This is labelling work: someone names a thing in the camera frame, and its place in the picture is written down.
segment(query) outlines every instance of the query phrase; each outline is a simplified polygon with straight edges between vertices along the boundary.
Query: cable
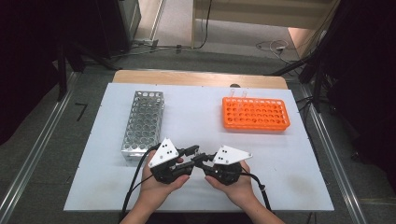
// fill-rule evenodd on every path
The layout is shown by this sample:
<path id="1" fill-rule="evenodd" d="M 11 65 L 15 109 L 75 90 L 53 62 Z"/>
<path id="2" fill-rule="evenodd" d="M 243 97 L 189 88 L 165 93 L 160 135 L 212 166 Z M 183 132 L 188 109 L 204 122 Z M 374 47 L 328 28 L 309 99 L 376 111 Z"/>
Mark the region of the cable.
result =
<path id="1" fill-rule="evenodd" d="M 201 49 L 201 48 L 204 46 L 204 44 L 206 43 L 206 40 L 207 40 L 207 25 L 209 24 L 209 16 L 210 16 L 210 9 L 211 9 L 211 8 L 212 8 L 212 0 L 210 0 L 210 2 L 209 2 L 209 9 L 207 10 L 206 26 L 205 26 L 205 40 L 204 40 L 204 42 L 201 44 L 200 47 L 195 48 L 195 49 Z"/>
<path id="2" fill-rule="evenodd" d="M 235 173 L 235 172 L 228 172 L 228 171 L 224 171 L 223 173 L 224 173 L 224 174 L 227 174 L 227 175 L 246 175 L 246 176 L 249 176 L 249 177 L 251 177 L 252 179 L 254 179 L 254 180 L 257 182 L 257 184 L 259 185 L 260 191 L 262 192 L 262 198 L 264 199 L 265 207 L 266 207 L 270 212 L 273 212 L 272 209 L 271 209 L 270 201 L 268 200 L 267 193 L 265 192 L 265 185 L 262 185 L 262 183 L 260 182 L 260 179 L 259 179 L 256 175 L 253 175 L 253 174 L 249 173 L 249 172 L 248 172 L 247 170 L 245 170 L 245 168 L 243 168 L 243 167 L 242 167 L 242 169 L 245 171 L 245 173 Z"/>
<path id="3" fill-rule="evenodd" d="M 147 157 L 147 155 L 150 153 L 150 151 L 152 151 L 152 150 L 154 150 L 154 149 L 157 149 L 157 148 L 159 147 L 159 145 L 160 145 L 160 144 L 158 144 L 158 145 L 156 145 L 156 146 L 154 146 L 154 147 L 149 148 L 149 149 L 143 154 L 142 158 L 140 159 L 140 162 L 139 162 L 139 164 L 138 164 L 137 167 L 136 167 L 136 171 L 134 172 L 134 179 L 132 180 L 131 187 L 129 187 L 129 190 L 128 190 L 128 192 L 126 193 L 126 196 L 125 196 L 125 200 L 124 200 L 124 203 L 123 203 L 123 206 L 122 206 L 122 211 L 121 211 L 121 213 L 120 213 L 120 222 L 125 218 L 125 215 L 126 215 L 126 214 L 125 214 L 126 206 L 128 205 L 129 199 L 131 198 L 131 194 L 132 194 L 132 192 L 134 191 L 134 189 L 135 189 L 137 186 L 139 186 L 140 184 L 142 184 L 143 182 L 145 182 L 146 180 L 149 179 L 149 178 L 144 179 L 143 181 L 141 181 L 139 184 L 137 184 L 137 185 L 134 187 L 134 182 L 135 182 L 136 179 L 137 179 L 137 175 L 139 174 L 139 171 L 140 171 L 140 168 L 141 168 L 141 166 L 142 166 L 143 161 L 145 160 L 145 158 Z"/>
<path id="4" fill-rule="evenodd" d="M 264 199 L 265 207 L 266 207 L 270 212 L 272 212 L 271 205 L 270 205 L 270 201 L 268 200 L 267 193 L 265 192 L 265 185 L 262 185 L 262 183 L 260 182 L 260 179 L 259 179 L 257 176 L 255 176 L 255 175 L 253 175 L 253 174 L 251 174 L 251 173 L 239 173 L 239 175 L 250 176 L 252 179 L 256 180 L 257 184 L 259 185 L 259 189 L 260 189 L 260 191 L 262 192 L 262 198 Z"/>
<path id="5" fill-rule="evenodd" d="M 338 6 L 338 5 L 339 5 L 339 2 L 340 2 L 340 0 L 339 0 L 337 3 L 335 3 L 334 5 L 332 5 L 332 9 L 330 9 L 330 11 L 329 11 L 329 13 L 328 13 L 327 16 L 326 16 L 326 19 L 324 19 L 323 23 L 322 23 L 322 24 L 319 26 L 319 28 L 314 32 L 314 34 L 311 35 L 311 37 L 309 37 L 302 45 L 300 45 L 299 47 L 297 47 L 297 49 L 299 49 L 300 47 L 302 47 L 302 46 L 308 44 L 309 41 L 311 41 L 311 39 L 313 39 L 314 36 L 316 36 L 316 35 L 318 34 L 318 32 L 324 27 L 324 25 L 327 24 L 327 23 L 330 21 L 330 20 L 328 20 L 328 19 L 329 19 L 330 15 L 332 14 L 332 12 L 334 11 L 335 6 Z"/>

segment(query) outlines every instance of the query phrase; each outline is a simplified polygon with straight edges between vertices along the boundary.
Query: wooden edge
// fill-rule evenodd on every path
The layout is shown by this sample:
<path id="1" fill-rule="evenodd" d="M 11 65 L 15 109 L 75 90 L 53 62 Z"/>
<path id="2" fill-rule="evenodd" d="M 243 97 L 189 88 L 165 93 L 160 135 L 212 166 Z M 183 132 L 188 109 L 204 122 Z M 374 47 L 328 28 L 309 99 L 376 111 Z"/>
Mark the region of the wooden edge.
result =
<path id="1" fill-rule="evenodd" d="M 283 77 L 160 70 L 120 70 L 116 72 L 113 82 L 209 87 L 237 84 L 242 88 L 288 89 Z"/>

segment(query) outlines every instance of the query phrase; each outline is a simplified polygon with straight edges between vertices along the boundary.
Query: white table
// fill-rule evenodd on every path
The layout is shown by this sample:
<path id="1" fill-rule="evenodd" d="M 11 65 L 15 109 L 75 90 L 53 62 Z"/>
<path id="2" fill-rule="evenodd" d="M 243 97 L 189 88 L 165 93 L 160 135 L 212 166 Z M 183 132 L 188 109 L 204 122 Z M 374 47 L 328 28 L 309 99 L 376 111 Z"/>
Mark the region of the white table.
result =
<path id="1" fill-rule="evenodd" d="M 290 117 L 290 126 L 285 132 L 241 133 L 225 130 L 221 124 L 221 98 L 229 95 L 230 88 L 110 83 L 81 157 L 65 211 L 121 210 L 135 172 L 134 167 L 126 166 L 120 153 L 135 91 L 163 92 L 161 139 L 169 137 L 176 147 L 199 145 L 200 150 L 212 154 L 226 145 L 251 152 L 253 158 L 247 163 L 251 173 L 266 185 L 273 210 L 333 210 L 291 91 L 235 89 L 234 96 L 247 91 L 247 97 L 282 99 Z M 254 181 L 253 187 L 262 200 Z M 128 208 L 134 204 L 138 191 L 132 194 Z M 206 183 L 202 170 L 194 168 L 190 180 L 172 193 L 159 211 L 240 209 Z"/>

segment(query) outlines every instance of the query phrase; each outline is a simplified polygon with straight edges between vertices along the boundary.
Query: black cable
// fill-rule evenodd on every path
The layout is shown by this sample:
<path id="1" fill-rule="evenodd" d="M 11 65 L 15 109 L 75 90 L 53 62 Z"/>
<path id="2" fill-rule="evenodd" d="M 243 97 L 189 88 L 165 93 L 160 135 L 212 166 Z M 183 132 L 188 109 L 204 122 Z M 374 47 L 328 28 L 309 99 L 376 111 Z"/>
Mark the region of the black cable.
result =
<path id="1" fill-rule="evenodd" d="M 134 191 L 134 189 L 135 189 L 138 185 L 140 185 L 141 183 L 143 183 L 144 181 L 146 181 L 146 180 L 148 179 L 148 178 L 147 178 L 147 179 L 141 181 L 138 185 L 136 185 L 136 186 L 134 187 L 134 182 L 135 182 L 136 179 L 137 179 L 137 175 L 139 174 L 139 171 L 140 171 L 140 168 L 141 168 L 141 166 L 142 166 L 143 161 L 145 160 L 145 158 L 147 157 L 147 155 L 150 153 L 150 151 L 152 151 L 152 150 L 154 150 L 154 149 L 157 149 L 157 148 L 159 147 L 159 145 L 160 145 L 160 144 L 158 144 L 158 145 L 156 145 L 156 146 L 154 146 L 154 147 L 149 148 L 149 149 L 143 154 L 142 158 L 140 159 L 140 162 L 139 162 L 139 164 L 138 164 L 137 167 L 136 167 L 136 171 L 134 172 L 134 179 L 132 180 L 131 187 L 129 187 L 129 190 L 128 190 L 128 192 L 126 193 L 126 196 L 125 196 L 125 200 L 124 200 L 124 203 L 123 203 L 123 206 L 122 206 L 122 210 L 121 210 L 121 214 L 120 214 L 120 222 L 125 218 L 125 215 L 126 215 L 126 214 L 125 214 L 125 213 L 126 213 L 126 206 L 128 205 L 128 202 L 129 202 L 129 199 L 131 198 L 132 192 Z"/>
<path id="2" fill-rule="evenodd" d="M 207 10 L 206 26 L 205 26 L 205 40 L 204 40 L 204 42 L 201 44 L 200 47 L 195 48 L 195 49 L 201 49 L 201 48 L 204 46 L 204 44 L 206 43 L 206 40 L 207 40 L 207 25 L 209 24 L 209 15 L 210 15 L 210 9 L 211 9 L 211 8 L 212 8 L 212 0 L 210 0 L 210 2 L 209 2 L 209 9 Z"/>
<path id="3" fill-rule="evenodd" d="M 259 189 L 262 192 L 262 198 L 264 199 L 265 207 L 268 209 L 268 211 L 272 212 L 270 201 L 268 200 L 267 193 L 265 192 L 265 185 L 262 185 L 260 179 L 251 173 L 240 173 L 240 175 L 250 176 L 252 179 L 256 180 L 257 184 L 259 185 Z"/>
<path id="4" fill-rule="evenodd" d="M 259 179 L 256 175 L 253 175 L 253 174 L 249 173 L 249 172 L 248 172 L 247 170 L 245 170 L 243 167 L 242 167 L 242 169 L 245 171 L 245 173 L 235 173 L 235 172 L 228 172 L 228 171 L 224 171 L 223 173 L 224 173 L 224 174 L 228 174 L 228 175 L 246 175 L 246 176 L 249 176 L 249 177 L 251 177 L 252 179 L 254 179 L 254 180 L 257 182 L 257 184 L 259 185 L 260 191 L 262 192 L 262 198 L 264 199 L 265 207 L 266 207 L 270 212 L 272 212 L 271 205 L 270 205 L 270 201 L 268 200 L 267 193 L 265 192 L 265 185 L 262 185 L 262 183 L 260 182 L 260 179 Z"/>

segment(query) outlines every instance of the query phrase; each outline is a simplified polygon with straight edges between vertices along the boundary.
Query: white wire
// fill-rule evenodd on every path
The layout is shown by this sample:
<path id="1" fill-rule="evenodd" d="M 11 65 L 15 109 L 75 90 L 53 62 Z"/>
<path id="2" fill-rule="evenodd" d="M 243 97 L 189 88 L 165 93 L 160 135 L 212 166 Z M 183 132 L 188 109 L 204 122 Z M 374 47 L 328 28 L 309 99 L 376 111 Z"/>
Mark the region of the white wire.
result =
<path id="1" fill-rule="evenodd" d="M 284 42 L 284 43 L 286 44 L 285 46 L 280 46 L 280 47 L 284 47 L 284 49 L 289 45 L 288 41 L 286 41 L 286 40 L 282 40 L 282 39 L 273 40 L 273 41 L 271 41 L 271 43 L 270 43 L 270 50 L 271 50 L 271 52 L 272 52 L 278 59 L 282 60 L 283 62 L 285 62 L 285 63 L 291 63 L 291 62 L 289 62 L 289 61 L 284 60 L 282 57 L 280 57 L 280 53 L 277 54 L 277 53 L 274 52 L 274 50 L 272 49 L 272 45 L 273 45 L 275 42 L 279 42 L 279 41 L 282 41 L 282 42 Z"/>

